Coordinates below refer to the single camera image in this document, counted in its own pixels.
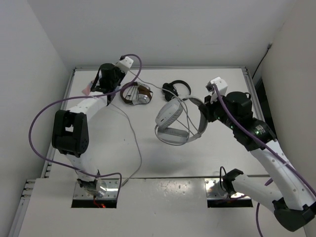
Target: black cable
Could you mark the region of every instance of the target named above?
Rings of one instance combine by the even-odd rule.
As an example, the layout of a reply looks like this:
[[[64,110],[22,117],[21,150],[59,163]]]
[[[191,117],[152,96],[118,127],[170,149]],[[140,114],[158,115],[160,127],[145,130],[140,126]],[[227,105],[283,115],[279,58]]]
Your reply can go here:
[[[263,60],[265,59],[265,57],[267,56],[267,54],[268,54],[268,52],[269,52],[269,50],[270,50],[271,47],[272,47],[272,43],[270,43],[270,44],[268,45],[267,52],[266,52],[265,55],[262,57],[260,63],[258,64],[258,66],[257,66],[257,68],[256,68],[256,70],[255,70],[255,73],[254,73],[253,76],[252,76],[253,79],[255,78],[256,72],[258,71],[258,69],[259,69],[259,67],[260,67],[260,65],[261,65],[261,63],[262,63],[262,61],[263,61]]]
[[[221,189],[222,189],[223,191],[226,192],[226,190],[223,188],[223,184],[222,184],[222,170],[224,171],[225,174],[227,174],[227,173],[226,173],[226,169],[225,169],[223,166],[221,166],[221,167],[219,168],[219,186],[221,187]]]

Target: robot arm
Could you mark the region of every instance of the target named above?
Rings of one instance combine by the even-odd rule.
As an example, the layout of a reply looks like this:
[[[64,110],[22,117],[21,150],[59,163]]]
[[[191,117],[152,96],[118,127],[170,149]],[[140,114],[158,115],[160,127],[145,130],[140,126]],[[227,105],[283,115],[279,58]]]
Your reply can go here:
[[[59,110],[55,114],[52,145],[64,154],[72,165],[86,173],[98,175],[92,157],[86,153],[89,145],[88,122],[103,107],[108,106],[114,96],[97,97],[112,92],[120,86],[133,64],[129,57],[121,58],[115,65],[100,66],[91,86],[91,98],[84,99],[67,111]],[[77,172],[78,182],[87,192],[97,194],[97,179]]]
[[[217,86],[224,104],[238,123],[281,156],[285,164],[232,122],[218,100],[213,84]],[[223,176],[223,186],[227,193],[232,195],[239,192],[253,198],[273,212],[277,220],[289,231],[295,231],[310,222],[316,214],[316,197],[290,170],[289,166],[294,168],[269,126],[253,117],[250,94],[235,91],[225,96],[227,84],[221,78],[211,80],[206,88],[211,95],[205,97],[205,104],[199,109],[209,122],[219,120],[229,127],[237,141],[264,166],[279,189],[274,190],[254,182],[242,171],[234,169]]]

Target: white wall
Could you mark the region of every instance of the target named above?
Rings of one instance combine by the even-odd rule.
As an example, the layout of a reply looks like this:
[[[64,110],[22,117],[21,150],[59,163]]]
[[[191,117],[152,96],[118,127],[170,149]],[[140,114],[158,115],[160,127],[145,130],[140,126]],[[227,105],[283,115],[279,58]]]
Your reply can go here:
[[[253,70],[295,0],[28,0],[67,65],[126,53],[145,65]]]
[[[26,179],[43,162],[28,144],[33,117],[63,97],[66,69],[26,0],[0,1],[0,237],[8,235]],[[47,152],[54,110],[37,123],[34,142]]]
[[[315,0],[297,1],[264,61],[263,82],[282,148],[316,189],[315,12]]]

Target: white cable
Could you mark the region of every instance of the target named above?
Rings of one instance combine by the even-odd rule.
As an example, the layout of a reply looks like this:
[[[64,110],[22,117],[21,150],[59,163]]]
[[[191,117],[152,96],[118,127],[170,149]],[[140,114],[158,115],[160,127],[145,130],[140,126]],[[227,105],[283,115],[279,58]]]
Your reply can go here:
[[[132,123],[131,123],[131,121],[130,121],[128,115],[127,115],[122,109],[120,109],[118,106],[116,106],[116,105],[114,105],[114,104],[110,104],[110,105],[113,105],[115,108],[117,108],[118,110],[122,111],[122,112],[125,114],[125,116],[126,116],[126,118],[127,118],[127,120],[128,120],[130,129],[131,129],[132,132],[133,132],[133,135],[134,135],[134,138],[135,138],[135,142],[136,142],[136,146],[137,146],[137,150],[138,150],[139,157],[140,157],[140,164],[139,164],[139,167],[135,170],[134,173],[132,173],[132,174],[122,183],[121,187],[123,187],[123,186],[129,181],[129,179],[130,179],[131,177],[133,177],[134,174],[136,174],[136,173],[139,171],[139,169],[140,169],[140,167],[142,166],[142,163],[143,163],[143,157],[142,157],[142,154],[141,154],[140,149],[139,149],[139,146],[138,146],[138,142],[137,142],[137,138],[136,138],[136,133],[135,133],[135,131],[134,131],[134,129],[133,129]]]
[[[170,94],[172,94],[172,95],[179,101],[180,105],[182,106],[184,112],[185,112],[186,115],[187,115],[187,124],[188,124],[188,127],[185,127],[185,126],[184,126],[184,127],[185,127],[186,129],[188,129],[188,137],[187,137],[187,140],[186,140],[184,143],[182,143],[182,144],[173,144],[173,143],[168,143],[168,142],[166,142],[166,141],[164,141],[164,140],[161,140],[160,138],[158,138],[157,131],[156,131],[157,128],[158,128],[158,126],[155,127],[155,135],[156,135],[156,137],[157,137],[160,141],[162,141],[163,143],[166,143],[166,144],[172,145],[172,146],[182,146],[182,145],[186,144],[186,143],[188,142],[188,140],[189,140],[190,132],[191,132],[189,121],[191,122],[192,126],[193,126],[193,127],[196,129],[196,131],[198,132],[198,129],[195,127],[195,125],[193,124],[193,122],[192,122],[192,120],[191,120],[191,118],[190,118],[190,116],[189,116],[189,114],[188,114],[188,113],[189,113],[189,110],[188,110],[188,107],[187,107],[186,103],[185,103],[180,97],[176,96],[173,92],[171,92],[171,91],[169,91],[169,90],[166,90],[166,89],[164,89],[164,88],[158,87],[158,86],[156,86],[156,85],[154,85],[154,84],[152,84],[152,83],[143,81],[143,80],[141,80],[139,77],[138,77],[138,79],[139,79],[141,82],[146,83],[146,84],[149,84],[149,85],[152,85],[152,86],[154,86],[154,87],[157,88],[157,89],[164,90],[164,91],[168,91]]]

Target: purple cable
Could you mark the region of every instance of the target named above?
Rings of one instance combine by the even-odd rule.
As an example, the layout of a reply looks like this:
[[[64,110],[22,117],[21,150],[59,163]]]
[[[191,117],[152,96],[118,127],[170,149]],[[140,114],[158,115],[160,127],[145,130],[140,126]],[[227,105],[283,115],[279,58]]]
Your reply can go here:
[[[260,139],[258,139],[257,137],[255,137],[254,135],[252,135],[250,132],[248,132],[243,126],[241,126],[241,124],[232,116],[232,114],[229,112],[229,110],[227,109],[223,98],[217,88],[216,84],[212,84],[212,87],[215,89],[216,94],[218,96],[218,100],[221,103],[224,111],[226,112],[227,116],[231,119],[231,121],[241,130],[243,131],[246,135],[248,135],[250,138],[252,138],[255,142],[257,142],[258,144],[260,144],[261,146],[263,146],[264,148],[266,148],[268,151],[270,151],[279,161],[281,161],[283,164],[286,164],[286,161],[281,158],[276,152],[274,152],[268,145],[266,145],[264,142],[262,142]],[[286,167],[292,171],[292,173],[294,173],[300,180],[302,180],[302,182],[309,188],[309,190],[313,193],[313,195],[316,197],[316,192],[315,190],[312,188],[312,186],[304,179],[304,177],[302,175],[300,175],[300,173],[298,173],[291,165],[286,164]],[[267,181],[267,183],[265,183],[265,186],[268,186],[270,183],[272,183],[273,180],[269,179]],[[256,224],[257,224],[257,228],[258,228],[258,232],[260,237],[263,237],[261,229],[260,229],[260,225],[259,225],[259,207],[260,204],[257,204],[257,208],[256,208]]]
[[[123,55],[122,57],[127,57],[127,56],[133,56],[133,57],[136,57],[138,60],[139,60],[139,70],[138,70],[138,73],[136,74],[135,78],[128,84],[126,84],[125,86],[123,86],[121,89],[119,90],[116,90],[116,91],[112,91],[112,92],[109,92],[109,93],[106,93],[106,94],[103,94],[103,95],[95,95],[93,97],[103,97],[103,96],[108,96],[108,95],[114,95],[116,93],[118,93],[119,91],[121,90],[124,90],[125,88],[129,87],[137,78],[138,76],[140,75],[140,72],[142,71],[142,67],[143,67],[143,63],[142,63],[142,60],[141,58],[136,55],[136,54],[126,54],[126,55]],[[95,177],[95,178],[104,178],[104,177],[109,177],[109,176],[113,176],[113,175],[119,175],[119,187],[118,187],[118,194],[117,194],[117,199],[119,197],[119,192],[120,192],[120,187],[121,187],[121,183],[122,183],[122,174],[121,173],[111,173],[111,174],[104,174],[104,175],[94,175],[94,174],[89,174],[89,173],[86,173],[74,166],[71,166],[71,165],[67,165],[67,164],[64,164],[64,163],[61,163],[61,162],[58,162],[58,161],[54,161],[52,159],[48,159],[44,156],[42,156],[34,147],[33,145],[33,142],[32,142],[32,130],[33,130],[33,127],[34,127],[34,124],[36,122],[36,120],[39,118],[39,116],[45,111],[47,110],[48,108],[52,107],[53,105],[56,105],[56,104],[59,104],[59,103],[62,103],[64,101],[68,101],[68,100],[76,100],[76,99],[87,99],[87,98],[93,98],[92,96],[74,96],[74,97],[69,97],[69,98],[65,98],[65,99],[62,99],[62,100],[57,100],[49,105],[47,105],[46,107],[44,107],[36,116],[35,118],[33,119],[32,123],[31,123],[31,126],[30,126],[30,129],[29,129],[29,143],[30,143],[30,146],[33,150],[33,152],[40,158],[42,158],[43,160],[45,161],[48,161],[50,163],[54,163],[54,164],[58,164],[58,165],[62,165],[64,167],[67,167],[67,168],[70,168],[70,169],[74,169],[78,172],[81,172],[82,174],[85,174],[85,175],[88,175],[88,176],[91,176],[91,177]]]

